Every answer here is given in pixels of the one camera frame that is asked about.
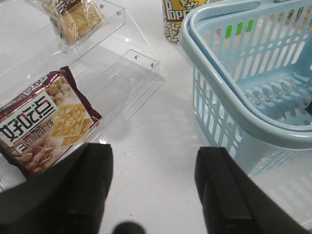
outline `snack package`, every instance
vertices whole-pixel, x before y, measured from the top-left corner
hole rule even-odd
[[[101,119],[68,67],[49,72],[0,108],[0,149],[26,178],[50,168]]]
[[[94,33],[102,24],[102,16],[92,0],[26,0],[48,16],[55,33],[72,45]]]

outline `biscuit package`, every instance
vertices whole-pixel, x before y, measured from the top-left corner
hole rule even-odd
[[[44,172],[101,120],[68,67],[48,73],[0,108],[0,149],[26,178]]]
[[[56,35],[72,45],[87,38],[102,24],[102,15],[92,0],[26,0],[50,17]]]

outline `shopping basket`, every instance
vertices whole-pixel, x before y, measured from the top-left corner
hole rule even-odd
[[[250,175],[312,155],[311,11],[311,0],[225,0],[183,21],[196,119]]]

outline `popcorn bucket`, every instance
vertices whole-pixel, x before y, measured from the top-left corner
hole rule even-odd
[[[180,27],[184,17],[198,6],[209,0],[162,0],[165,37],[172,43],[179,43]]]

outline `packaged snack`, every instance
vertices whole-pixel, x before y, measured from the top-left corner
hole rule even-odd
[[[63,67],[0,108],[1,153],[31,178],[82,141],[100,119]]]
[[[29,4],[50,16],[55,33],[71,45],[94,33],[102,24],[102,16],[92,0],[35,0]]]

